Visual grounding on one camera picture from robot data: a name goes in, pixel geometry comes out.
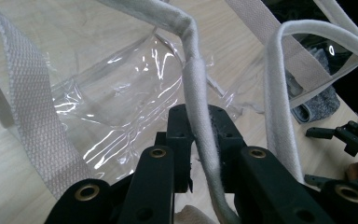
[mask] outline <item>white strap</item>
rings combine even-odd
[[[186,111],[196,136],[200,160],[205,172],[213,209],[222,223],[240,223],[228,207],[220,179],[220,163],[209,117],[205,64],[200,57],[196,22],[182,10],[157,0],[99,0],[142,21],[178,35],[184,46],[183,70]]]
[[[262,0],[226,2],[264,45],[281,25]],[[305,92],[312,91],[331,79],[324,67],[292,36],[287,36],[282,45],[285,49],[286,69],[296,77]]]
[[[187,114],[196,136],[214,211],[222,223],[240,223],[228,207],[220,180],[220,163],[209,119],[205,64],[199,53],[195,21],[183,11],[158,0],[101,0],[182,39],[186,56],[183,81]],[[52,103],[48,69],[33,43],[0,14],[10,77],[10,97],[21,141],[36,170],[54,196],[90,176],[88,167],[67,140]]]
[[[9,74],[11,112],[25,151],[56,198],[75,182],[90,177],[90,170],[57,116],[48,68],[37,47],[0,13]]]
[[[297,155],[290,105],[284,75],[282,39],[287,35],[313,34],[336,41],[358,55],[358,36],[324,21],[288,21],[266,45],[265,111],[268,148],[300,182],[303,182]]]

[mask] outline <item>white rope handle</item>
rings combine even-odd
[[[295,34],[313,34],[331,39],[357,55],[358,36],[325,21],[287,21],[266,45],[265,110],[268,148],[298,181],[303,182],[290,113],[282,50],[283,37]]]
[[[240,223],[229,208],[220,179],[220,160],[209,116],[205,64],[200,57],[197,24],[182,10],[158,0],[99,0],[107,6],[123,11],[178,35],[184,46],[186,65],[183,70],[186,112],[191,130],[196,136],[197,149],[205,172],[213,209],[222,223]]]
[[[358,27],[335,0],[313,0],[313,2],[331,23],[358,36]]]

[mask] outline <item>screw hole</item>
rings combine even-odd
[[[252,149],[250,152],[251,156],[261,159],[266,157],[266,153],[260,149]]]
[[[347,201],[358,203],[358,191],[356,189],[345,185],[337,185],[336,193]]]
[[[100,188],[94,184],[87,184],[78,189],[75,198],[78,201],[85,202],[95,198],[100,192]]]
[[[165,154],[167,154],[167,151],[164,149],[156,148],[150,151],[150,156],[153,158],[161,158],[164,157]]]

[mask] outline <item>black mechanical part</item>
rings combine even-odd
[[[170,109],[168,115],[168,126],[165,143],[175,154],[174,171],[175,171],[175,192],[185,193],[188,186],[192,190],[192,180],[190,178],[190,156],[191,145],[194,142],[194,135],[191,132],[188,122],[186,106],[176,105]],[[164,142],[162,137],[157,142]]]
[[[244,147],[235,206],[242,223],[334,223],[275,156]]]
[[[320,205],[336,223],[358,223],[358,186],[344,180],[326,182],[319,194]]]
[[[106,223],[113,210],[110,186],[85,179],[69,188],[51,210],[46,223]]]
[[[246,147],[246,144],[240,131],[224,109],[209,105],[209,113],[220,156],[223,187],[225,193],[234,193],[238,184],[238,157],[241,148]]]
[[[268,150],[247,147],[223,109],[209,108],[225,192],[235,193],[242,223],[358,223],[357,186],[317,176],[308,178],[321,192],[299,184]],[[172,223],[174,193],[192,188],[193,141],[185,106],[173,107],[167,132],[157,133],[132,175],[110,187],[96,179],[74,184],[46,223]]]
[[[351,156],[358,153],[358,123],[349,121],[347,124],[335,129],[310,128],[307,137],[331,139],[333,136],[346,143],[345,152]]]
[[[321,189],[325,183],[334,179],[316,176],[316,175],[305,175],[304,180],[307,184]],[[358,186],[358,178],[350,181],[352,184]]]
[[[173,150],[156,146],[141,156],[118,223],[173,223]]]

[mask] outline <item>light wood surface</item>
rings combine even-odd
[[[19,2],[21,2],[21,6],[24,6],[25,3],[32,4],[33,1],[22,0]],[[197,20],[202,54],[204,56],[213,55],[213,66],[209,68],[209,73],[223,90],[228,90],[235,80],[246,75],[246,68],[252,66],[255,58],[262,54],[263,46],[237,18],[225,1],[175,0],[172,1],[172,4],[182,8]],[[26,22],[26,16],[20,13],[16,15],[16,10],[10,9],[10,7],[18,6],[0,1],[2,11],[10,14],[10,17],[20,18],[21,24]],[[60,42],[59,36],[55,37],[56,41]],[[0,42],[0,83],[4,83],[6,78],[5,57]],[[248,96],[255,94],[255,91],[250,91]],[[210,101],[215,102],[216,96],[211,95]],[[303,125],[299,125],[293,119],[304,174],[342,178],[346,167],[350,163],[358,161],[358,158],[352,158],[343,151],[344,144],[336,138],[321,140],[305,137],[305,131],[309,127],[336,128],[349,120],[357,121],[358,117],[344,102],[341,102],[339,110],[328,119]],[[235,123],[248,145],[267,146],[265,120],[262,114],[248,109],[236,119]],[[194,167],[198,168],[194,168],[192,172],[200,171],[199,164],[194,164]],[[197,185],[198,180],[202,182],[203,173],[198,172],[192,175],[196,182],[194,194],[205,191],[204,183]],[[192,201],[194,198],[197,196],[190,194],[176,196],[177,204],[194,204],[211,216],[213,220],[216,220],[205,195],[199,197],[202,200],[200,202]],[[0,126],[0,223],[43,223],[55,203],[56,200],[29,162],[21,143],[8,130]]]

